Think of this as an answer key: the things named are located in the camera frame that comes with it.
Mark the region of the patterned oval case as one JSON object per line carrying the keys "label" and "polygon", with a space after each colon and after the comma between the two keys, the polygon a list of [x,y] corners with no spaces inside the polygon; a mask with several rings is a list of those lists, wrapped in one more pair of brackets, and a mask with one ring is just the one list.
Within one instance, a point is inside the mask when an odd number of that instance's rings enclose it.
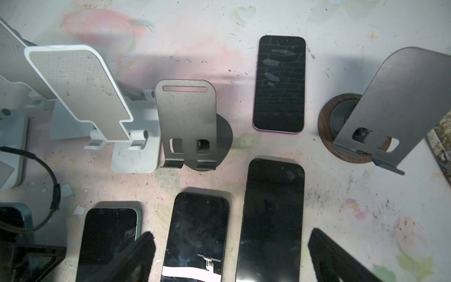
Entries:
{"label": "patterned oval case", "polygon": [[451,183],[451,112],[428,133],[427,141],[445,179]]}

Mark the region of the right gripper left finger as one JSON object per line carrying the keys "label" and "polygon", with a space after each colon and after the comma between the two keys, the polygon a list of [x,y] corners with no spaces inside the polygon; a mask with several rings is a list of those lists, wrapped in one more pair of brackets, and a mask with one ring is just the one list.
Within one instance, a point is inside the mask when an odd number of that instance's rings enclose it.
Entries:
{"label": "right gripper left finger", "polygon": [[144,232],[121,254],[91,276],[89,282],[148,282],[156,252],[155,238]]}

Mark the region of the white stand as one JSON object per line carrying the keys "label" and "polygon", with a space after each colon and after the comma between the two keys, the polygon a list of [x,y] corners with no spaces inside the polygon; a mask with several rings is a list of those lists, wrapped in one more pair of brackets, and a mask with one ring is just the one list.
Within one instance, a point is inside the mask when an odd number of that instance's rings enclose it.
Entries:
{"label": "white stand", "polygon": [[24,150],[29,117],[23,108],[40,108],[56,97],[31,67],[25,49],[31,43],[1,20],[1,146]]}
{"label": "white stand", "polygon": [[87,150],[113,143],[116,173],[151,173],[159,164],[161,132],[153,90],[115,81],[87,45],[27,47],[25,57],[71,116],[94,126]]}

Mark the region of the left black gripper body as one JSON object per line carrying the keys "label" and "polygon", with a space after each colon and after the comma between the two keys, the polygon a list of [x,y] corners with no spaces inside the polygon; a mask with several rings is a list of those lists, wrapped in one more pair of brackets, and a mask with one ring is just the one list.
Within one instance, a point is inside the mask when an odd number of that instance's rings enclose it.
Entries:
{"label": "left black gripper body", "polygon": [[40,282],[66,257],[66,247],[1,242],[1,281]]}

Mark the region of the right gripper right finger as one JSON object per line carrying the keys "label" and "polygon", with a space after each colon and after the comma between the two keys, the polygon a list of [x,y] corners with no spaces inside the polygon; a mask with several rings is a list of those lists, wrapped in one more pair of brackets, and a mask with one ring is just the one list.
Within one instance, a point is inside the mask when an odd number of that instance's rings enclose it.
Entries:
{"label": "right gripper right finger", "polygon": [[312,264],[319,282],[379,282],[380,279],[318,228],[308,241]]}

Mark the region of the teal phone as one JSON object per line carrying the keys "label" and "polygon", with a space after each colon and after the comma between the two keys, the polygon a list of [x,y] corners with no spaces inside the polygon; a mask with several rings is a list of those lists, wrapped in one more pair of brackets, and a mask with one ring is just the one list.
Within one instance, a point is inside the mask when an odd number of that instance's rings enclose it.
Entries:
{"label": "teal phone", "polygon": [[99,202],[85,217],[76,274],[85,282],[132,244],[142,230],[139,202]]}
{"label": "teal phone", "polygon": [[[22,203],[1,203],[1,221],[16,227],[31,228],[33,226],[30,208]],[[33,233],[17,234],[1,229],[1,241],[35,243]]]}

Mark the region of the white stand centre back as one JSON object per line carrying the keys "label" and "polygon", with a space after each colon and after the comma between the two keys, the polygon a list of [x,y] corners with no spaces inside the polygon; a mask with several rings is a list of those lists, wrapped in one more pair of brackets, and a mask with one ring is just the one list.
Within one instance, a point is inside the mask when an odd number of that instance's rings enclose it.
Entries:
{"label": "white stand centre back", "polygon": [[113,143],[116,173],[151,173],[159,164],[161,132],[153,90],[115,81],[87,45],[27,47],[25,57],[71,116],[94,126],[87,150]]}

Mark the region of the white stand far left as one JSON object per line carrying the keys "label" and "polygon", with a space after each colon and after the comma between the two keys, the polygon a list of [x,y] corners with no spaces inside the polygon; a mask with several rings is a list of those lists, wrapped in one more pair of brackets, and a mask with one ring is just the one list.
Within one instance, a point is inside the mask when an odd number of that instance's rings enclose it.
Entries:
{"label": "white stand far left", "polygon": [[31,67],[25,49],[31,43],[1,20],[1,146],[24,150],[29,117],[23,108],[40,108],[56,97]]}

